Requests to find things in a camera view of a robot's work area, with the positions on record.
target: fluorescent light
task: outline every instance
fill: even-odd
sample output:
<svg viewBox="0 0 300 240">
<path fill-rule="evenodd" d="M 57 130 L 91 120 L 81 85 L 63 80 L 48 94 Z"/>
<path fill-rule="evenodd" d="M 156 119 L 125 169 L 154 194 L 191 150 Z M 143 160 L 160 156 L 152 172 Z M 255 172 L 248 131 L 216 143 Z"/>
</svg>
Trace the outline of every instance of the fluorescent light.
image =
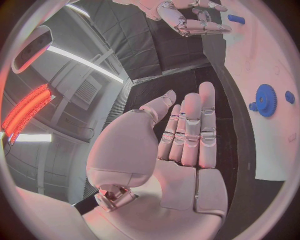
<svg viewBox="0 0 300 240">
<path fill-rule="evenodd" d="M 90 67 L 92 69 L 97 70 L 100 73 L 105 74 L 106 76 L 108 76 L 108 77 L 110 77 L 110 78 L 112 78 L 114 80 L 117 80 L 120 83 L 123 83 L 123 80 L 121 78 L 119 78 L 118 76 L 113 75 L 109 71 L 106 71 L 102 67 L 97 66 L 96 64 L 94 64 L 94 63 L 92 63 L 92 62 L 90 62 L 88 60 L 85 60 L 85 59 L 81 58 L 80 56 L 76 56 L 73 53 L 70 53 L 68 51 L 62 50 L 62 49 L 57 48 L 55 46 L 49 46 L 48 50 L 51 51 L 51 52 L 53 52 L 53 53 L 57 53 L 57 54 L 63 55 L 65 57 L 69 58 L 69 59 L 73 59 L 73 60 L 75 60 L 75 61 L 77 61 L 77 62 L 79 62 L 81 64 L 84 64 L 84 65 L 86 65 L 86 66 L 88 66 L 88 67 Z"/>
<path fill-rule="evenodd" d="M 51 142 L 51 134 L 20 134 L 16 142 Z"/>
<path fill-rule="evenodd" d="M 86 11 L 81 10 L 79 7 L 76 7 L 76 6 L 71 5 L 71 4 L 66 4 L 66 6 L 69 7 L 70 9 L 75 10 L 76 12 L 78 12 L 80 14 L 85 15 L 88 18 L 90 17 L 90 15 Z"/>
</svg>

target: red glowing element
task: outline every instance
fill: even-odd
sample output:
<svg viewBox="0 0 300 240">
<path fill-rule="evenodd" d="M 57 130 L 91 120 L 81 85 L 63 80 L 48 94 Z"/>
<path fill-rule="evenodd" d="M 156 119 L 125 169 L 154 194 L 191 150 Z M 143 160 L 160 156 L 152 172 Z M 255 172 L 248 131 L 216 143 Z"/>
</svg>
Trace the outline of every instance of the red glowing element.
<svg viewBox="0 0 300 240">
<path fill-rule="evenodd" d="M 48 84 L 45 84 L 26 96 L 10 112 L 2 124 L 6 135 L 10 137 L 10 144 L 14 144 L 28 122 L 52 100 L 51 96 Z"/>
</svg>

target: red heater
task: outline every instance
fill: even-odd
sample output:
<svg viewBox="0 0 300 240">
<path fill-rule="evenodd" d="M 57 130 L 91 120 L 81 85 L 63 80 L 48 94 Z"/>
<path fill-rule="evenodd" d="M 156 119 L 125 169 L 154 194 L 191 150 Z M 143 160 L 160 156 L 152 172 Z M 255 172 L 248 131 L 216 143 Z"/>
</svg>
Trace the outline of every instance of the red heater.
<svg viewBox="0 0 300 240">
<path fill-rule="evenodd" d="M 10 112 L 2 124 L 8 142 L 13 145 L 25 128 L 28 122 L 52 100 L 52 93 L 48 84 L 40 86 L 38 89 L 26 96 Z"/>
</svg>

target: dark floor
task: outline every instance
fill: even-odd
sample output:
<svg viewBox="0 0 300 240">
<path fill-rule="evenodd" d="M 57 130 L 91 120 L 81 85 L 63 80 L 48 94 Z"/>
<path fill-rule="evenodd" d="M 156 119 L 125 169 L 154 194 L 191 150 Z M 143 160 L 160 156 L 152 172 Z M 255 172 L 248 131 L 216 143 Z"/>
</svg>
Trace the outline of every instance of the dark floor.
<svg viewBox="0 0 300 240">
<path fill-rule="evenodd" d="M 238 142 L 233 124 L 233 115 L 227 96 L 213 67 L 201 67 L 162 76 L 133 86 L 124 112 L 138 109 L 143 104 L 162 96 L 170 89 L 173 89 L 176 93 L 177 99 L 175 104 L 181 104 L 185 95 L 188 93 L 196 93 L 199 85 L 203 82 L 212 82 L 215 88 L 217 129 L 216 168 L 220 170 L 224 178 L 230 207 L 237 184 Z M 154 127 L 158 141 L 162 138 L 170 115 L 171 109 L 165 118 Z"/>
</svg>

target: white robotic hand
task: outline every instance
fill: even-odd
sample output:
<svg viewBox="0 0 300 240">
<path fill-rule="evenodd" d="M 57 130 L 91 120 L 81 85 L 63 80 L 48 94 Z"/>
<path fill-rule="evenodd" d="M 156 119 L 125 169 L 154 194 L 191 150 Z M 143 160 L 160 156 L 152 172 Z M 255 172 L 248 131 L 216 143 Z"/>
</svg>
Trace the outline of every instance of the white robotic hand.
<svg viewBox="0 0 300 240">
<path fill-rule="evenodd" d="M 199 165 L 202 168 L 214 168 L 217 133 L 213 84 L 200 84 L 199 94 L 189 93 L 185 96 L 179 116 L 178 109 L 179 105 L 175 105 L 159 143 L 157 158 L 188 167 Z"/>
<path fill-rule="evenodd" d="M 163 19 L 172 29 L 180 35 L 188 37 L 191 35 L 227 34 L 232 31 L 230 26 L 217 24 L 207 11 L 193 8 L 193 13 L 198 20 L 186 19 L 178 9 L 192 7 L 203 7 L 226 12 L 227 8 L 209 0 L 113 0 L 113 2 L 138 6 L 146 16 L 152 20 Z"/>
<path fill-rule="evenodd" d="M 94 143 L 86 165 L 95 196 L 108 212 L 135 199 L 130 188 L 143 185 L 153 174 L 158 140 L 153 127 L 176 101 L 173 90 L 109 124 Z"/>
</svg>

